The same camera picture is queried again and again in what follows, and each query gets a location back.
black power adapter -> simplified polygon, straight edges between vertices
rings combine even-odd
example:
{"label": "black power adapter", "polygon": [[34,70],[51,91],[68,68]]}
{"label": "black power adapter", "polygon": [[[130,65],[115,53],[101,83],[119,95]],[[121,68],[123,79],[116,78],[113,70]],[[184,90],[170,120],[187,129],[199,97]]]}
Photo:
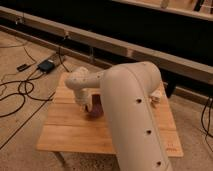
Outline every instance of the black power adapter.
{"label": "black power adapter", "polygon": [[49,58],[42,61],[38,65],[38,69],[42,72],[50,73],[55,67],[57,67],[60,64],[60,62],[63,62],[63,61],[64,61],[64,56],[59,56],[58,53],[54,53]]}

cable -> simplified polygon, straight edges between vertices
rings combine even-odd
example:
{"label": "cable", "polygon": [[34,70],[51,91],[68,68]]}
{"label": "cable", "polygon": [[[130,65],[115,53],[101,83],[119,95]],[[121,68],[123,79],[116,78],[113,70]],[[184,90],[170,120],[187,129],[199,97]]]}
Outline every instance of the cable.
{"label": "cable", "polygon": [[27,56],[33,61],[33,63],[30,64],[30,65],[32,66],[32,65],[37,64],[37,61],[29,54],[29,52],[27,51],[26,47],[23,46],[23,48],[24,48],[24,51],[25,51],[25,53],[27,54]]}
{"label": "cable", "polygon": [[27,54],[27,56],[33,61],[33,63],[31,64],[31,66],[32,65],[35,65],[36,63],[37,63],[37,61],[29,54],[29,52],[27,51],[27,49],[26,49],[26,47],[25,47],[25,45],[26,44],[24,44],[21,40],[19,40],[16,36],[15,36],[15,39],[18,41],[18,42],[20,42],[20,43],[22,43],[23,44],[23,49],[24,49],[24,51],[25,51],[25,53]]}
{"label": "cable", "polygon": [[206,111],[206,108],[209,105],[209,103],[210,103],[210,111],[209,112],[211,112],[211,107],[212,107],[211,97],[208,98],[208,100],[206,101],[206,104],[203,108],[203,111],[202,111],[202,114],[201,114],[201,125],[202,125],[202,128],[205,131],[205,133],[207,133],[209,137],[213,138],[213,135],[209,133],[209,131],[206,129],[205,124],[204,124],[204,115],[205,115],[205,111]]}
{"label": "cable", "polygon": [[19,85],[20,85],[22,82],[25,82],[26,87],[27,87],[27,84],[30,84],[30,85],[31,85],[31,89],[30,89],[30,90],[27,90],[27,88],[26,88],[24,93],[22,93],[21,91],[18,91],[18,92],[15,92],[15,93],[11,93],[11,94],[9,94],[9,95],[7,95],[7,96],[5,96],[5,97],[3,97],[3,98],[0,99],[0,101],[3,101],[3,100],[5,100],[5,99],[7,99],[7,98],[9,98],[9,97],[11,97],[11,96],[21,96],[21,97],[23,98],[23,101],[22,101],[21,105],[20,105],[17,109],[15,109],[14,111],[9,112],[9,113],[7,113],[7,114],[1,114],[1,115],[0,115],[0,118],[7,117],[7,116],[10,116],[10,115],[12,115],[12,114],[18,112],[18,111],[24,106],[24,104],[25,104],[25,102],[26,102],[26,97],[25,97],[25,95],[31,93],[31,92],[34,90],[34,87],[35,87],[34,84],[33,84],[32,82],[30,82],[30,81],[37,80],[37,79],[41,78],[41,77],[44,75],[44,73],[42,73],[42,74],[39,75],[38,77],[30,78],[36,71],[37,71],[37,69],[36,69],[35,71],[33,71],[33,72],[27,77],[26,80],[15,80],[15,81],[9,81],[9,82],[5,82],[5,83],[0,84],[0,87],[1,87],[1,86],[4,86],[4,85],[8,85],[8,84],[15,84],[15,83],[19,83]]}
{"label": "cable", "polygon": [[213,153],[213,149],[212,147],[210,146],[209,142],[208,142],[208,134],[209,134],[209,129],[210,129],[210,125],[211,125],[211,108],[212,108],[212,104],[213,104],[213,99],[210,103],[210,106],[209,106],[209,115],[208,115],[208,126],[207,126],[207,133],[206,133],[206,136],[205,136],[205,141],[206,141],[206,144],[208,145],[209,149],[211,150],[211,152]]}
{"label": "cable", "polygon": [[69,69],[64,65],[64,63],[63,63],[63,61],[62,61],[62,59],[61,59],[61,46],[62,46],[63,42],[64,42],[66,39],[67,39],[66,37],[63,38],[62,41],[61,41],[61,43],[60,43],[60,45],[59,45],[59,47],[58,47],[58,56],[59,56],[60,63],[61,63],[61,65],[64,67],[64,69],[65,69],[67,72],[70,72]]}
{"label": "cable", "polygon": [[[4,83],[4,79],[5,79],[6,77],[8,77],[8,76],[10,76],[10,75],[17,75],[18,73],[19,73],[19,72],[16,72],[16,73],[14,73],[14,74],[5,74],[5,75],[3,75],[2,79],[1,79],[1,83]],[[6,89],[7,89],[7,86],[4,85],[4,88],[2,89],[2,91],[1,91],[1,93],[0,93],[0,97],[4,94],[4,92],[6,91]]]}
{"label": "cable", "polygon": [[[31,93],[32,91],[31,91],[31,92],[28,92],[28,91],[27,91],[27,83],[28,83],[30,80],[39,79],[39,78],[41,78],[41,77],[44,75],[44,73],[42,73],[42,74],[41,74],[40,76],[38,76],[37,78],[30,79],[30,77],[31,77],[33,74],[34,74],[34,73],[32,73],[31,75],[29,75],[28,78],[27,78],[26,80],[20,82],[20,84],[19,84],[19,86],[18,86],[18,92],[19,92],[20,94],[27,95],[27,97],[29,97],[29,98],[32,99],[32,100],[37,100],[37,101],[52,101],[52,99],[40,99],[40,98],[32,97],[32,96],[30,95],[30,93]],[[24,84],[24,93],[21,91],[21,87],[22,87],[23,84]]]}
{"label": "cable", "polygon": [[1,49],[6,49],[6,48],[22,47],[22,46],[25,46],[27,43],[28,43],[28,41],[27,41],[27,42],[25,42],[24,44],[20,44],[20,45],[0,46],[0,48],[1,48]]}
{"label": "cable", "polygon": [[0,146],[0,150],[2,150],[10,141],[11,139],[33,118],[33,116],[47,103],[48,101],[44,101],[41,106],[38,107],[38,109],[36,111],[34,111],[29,118],[27,118],[24,123],[19,127],[17,128],[13,134]]}
{"label": "cable", "polygon": [[[204,124],[204,114],[205,111],[207,109],[207,106],[209,106],[209,112],[208,112],[208,122],[207,122],[207,128]],[[208,100],[206,101],[206,104],[204,106],[204,109],[202,111],[202,115],[201,115],[201,125],[202,128],[204,130],[204,134],[205,134],[205,142],[208,146],[208,148],[210,149],[210,151],[213,153],[213,149],[210,146],[209,142],[208,142],[208,137],[213,138],[213,135],[210,133],[210,125],[211,125],[211,108],[213,107],[213,98],[211,98],[211,96],[208,98]]]}

wire on floor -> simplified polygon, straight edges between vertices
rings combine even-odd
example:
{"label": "wire on floor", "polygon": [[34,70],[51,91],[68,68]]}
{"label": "wire on floor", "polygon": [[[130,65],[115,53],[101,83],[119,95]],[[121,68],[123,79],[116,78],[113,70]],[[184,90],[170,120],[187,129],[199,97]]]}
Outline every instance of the wire on floor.
{"label": "wire on floor", "polygon": [[27,44],[25,44],[24,42],[22,42],[21,40],[19,40],[16,36],[15,36],[15,39],[18,41],[18,42],[20,42],[20,43],[22,43],[23,44],[23,49],[24,49],[24,51],[25,51],[25,53],[27,54],[27,56],[33,61],[33,63],[32,64],[30,64],[31,66],[32,65],[35,65],[35,64],[37,64],[37,61],[29,54],[29,52],[27,51],[27,49],[26,49],[26,45]]}
{"label": "wire on floor", "polygon": [[[52,93],[48,99],[51,99],[53,97],[55,93]],[[10,141],[11,139],[33,118],[33,116],[47,103],[48,101],[44,101],[39,107],[37,110],[35,110],[29,118],[27,118],[25,120],[25,122],[23,124],[21,124],[20,127],[18,127],[14,132],[13,134],[0,146],[0,150],[2,150]]]}
{"label": "wire on floor", "polygon": [[59,46],[58,46],[58,57],[59,57],[59,60],[60,60],[61,65],[64,67],[64,69],[66,70],[66,72],[71,72],[71,71],[64,65],[63,60],[61,59],[61,47],[62,47],[63,42],[64,42],[66,39],[67,39],[67,38],[64,37],[64,38],[62,39],[61,43],[60,43]]}
{"label": "wire on floor", "polygon": [[22,44],[19,44],[19,45],[0,46],[0,49],[22,47],[22,46],[25,46],[27,43],[28,43],[28,41],[26,41]]}
{"label": "wire on floor", "polygon": [[[5,75],[3,75],[2,79],[0,80],[0,81],[1,81],[1,84],[4,83],[4,80],[5,80],[6,77],[8,77],[8,76],[15,76],[15,75],[17,75],[18,73],[19,73],[19,72],[16,72],[16,73],[14,73],[14,74],[5,74]],[[4,88],[2,89],[2,91],[1,91],[1,93],[0,93],[0,97],[4,94],[4,92],[5,92],[6,89],[7,89],[7,85],[3,85],[3,86],[4,86]]]}
{"label": "wire on floor", "polygon": [[[208,110],[208,120],[207,120],[207,128],[206,128],[205,123],[204,123],[204,116],[205,116],[206,109],[208,106],[209,106],[209,110]],[[208,142],[208,137],[213,138],[213,135],[210,133],[212,107],[213,107],[213,98],[209,97],[208,100],[206,101],[206,104],[205,104],[202,114],[201,114],[201,125],[205,132],[205,142],[206,142],[208,148],[210,149],[210,151],[213,153],[213,148],[211,147],[211,145]]]}
{"label": "wire on floor", "polygon": [[[18,112],[19,110],[21,110],[22,107],[24,106],[24,104],[26,103],[26,96],[33,99],[33,100],[38,100],[38,101],[51,101],[52,100],[52,99],[49,99],[49,98],[48,99],[39,99],[39,98],[35,98],[35,97],[30,96],[30,93],[32,93],[34,88],[35,88],[35,85],[32,83],[32,81],[38,80],[44,75],[44,73],[41,73],[39,76],[31,78],[36,73],[36,71],[38,71],[38,70],[37,69],[34,70],[25,80],[15,80],[15,81],[9,81],[9,82],[4,82],[4,83],[0,84],[0,87],[4,86],[4,85],[9,85],[9,84],[19,84],[18,87],[17,87],[17,92],[8,94],[8,95],[0,98],[0,101],[3,101],[3,100],[5,100],[5,99],[7,99],[11,96],[20,96],[23,99],[22,103],[19,105],[18,108],[16,108],[12,112],[9,112],[9,113],[6,113],[6,114],[1,114],[0,118],[4,118],[4,117],[10,116],[10,115],[13,115],[16,112]],[[24,84],[24,92],[21,91],[21,87],[22,87],[23,84]]]}

black wall panel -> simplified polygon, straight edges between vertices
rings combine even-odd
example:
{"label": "black wall panel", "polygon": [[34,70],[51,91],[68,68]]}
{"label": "black wall panel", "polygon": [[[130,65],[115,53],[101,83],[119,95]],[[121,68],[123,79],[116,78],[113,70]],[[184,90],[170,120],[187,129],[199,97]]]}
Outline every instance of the black wall panel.
{"label": "black wall panel", "polygon": [[3,6],[213,66],[213,22],[110,0],[1,0]]}

table leg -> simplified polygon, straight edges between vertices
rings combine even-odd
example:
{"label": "table leg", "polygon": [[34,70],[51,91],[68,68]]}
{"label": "table leg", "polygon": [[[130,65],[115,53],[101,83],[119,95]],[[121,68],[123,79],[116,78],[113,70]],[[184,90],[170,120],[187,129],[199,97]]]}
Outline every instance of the table leg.
{"label": "table leg", "polygon": [[115,159],[113,166],[112,166],[112,171],[120,171],[120,167],[118,165],[117,159]]}
{"label": "table leg", "polygon": [[213,0],[212,0],[212,3],[211,3],[211,10],[210,10],[210,14],[213,14]]}
{"label": "table leg", "polygon": [[165,91],[166,91],[166,96],[167,96],[168,98],[171,97],[172,93],[174,92],[174,90],[175,90],[175,88],[176,88],[176,85],[177,85],[176,81],[170,81],[170,82],[168,82],[168,85],[167,85],[167,87],[166,87],[166,89],[165,89]]}
{"label": "table leg", "polygon": [[64,157],[61,155],[60,152],[53,152],[53,153],[55,154],[56,158],[60,161],[60,163],[62,164],[62,166],[66,166],[67,165]]}
{"label": "table leg", "polygon": [[200,11],[201,5],[203,5],[203,3],[204,3],[204,0],[198,0],[194,7],[194,11]]}

